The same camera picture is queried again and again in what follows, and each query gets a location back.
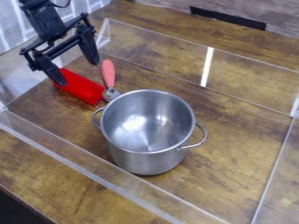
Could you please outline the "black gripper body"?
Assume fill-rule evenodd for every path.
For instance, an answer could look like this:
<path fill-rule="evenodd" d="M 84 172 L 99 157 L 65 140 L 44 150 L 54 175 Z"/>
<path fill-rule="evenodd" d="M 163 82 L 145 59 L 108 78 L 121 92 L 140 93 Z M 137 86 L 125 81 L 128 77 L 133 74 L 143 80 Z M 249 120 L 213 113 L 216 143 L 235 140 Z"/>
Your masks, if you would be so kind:
<path fill-rule="evenodd" d="M 50 60 L 80 43 L 76 27 L 84 24 L 92 27 L 88 14 L 81 13 L 70 21 L 62 22 L 56 8 L 68 7 L 57 5 L 50 0 L 18 0 L 22 13 L 37 33 L 37 39 L 20 50 L 20 54 L 28 61 L 29 68 L 38 70 L 34 63 L 37 54 L 46 55 Z"/>

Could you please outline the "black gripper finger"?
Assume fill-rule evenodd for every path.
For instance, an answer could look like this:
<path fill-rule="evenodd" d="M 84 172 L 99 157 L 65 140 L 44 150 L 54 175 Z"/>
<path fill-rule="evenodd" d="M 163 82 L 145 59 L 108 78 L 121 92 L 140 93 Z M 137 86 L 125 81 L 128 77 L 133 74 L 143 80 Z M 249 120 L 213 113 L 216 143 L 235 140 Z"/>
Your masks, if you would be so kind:
<path fill-rule="evenodd" d="M 50 78 L 50 80 L 58 85 L 64 86 L 66 84 L 66 81 L 61 75 L 60 69 L 57 66 L 52 63 L 50 58 L 44 54 L 37 54 L 34 56 L 34 63 L 36 67 L 40 71 L 42 71 L 46 76 Z"/>
<path fill-rule="evenodd" d="M 76 27 L 76 34 L 79 35 L 79 48 L 91 65 L 99 63 L 99 51 L 95 42 L 95 32 L 92 27 L 79 24 Z"/>

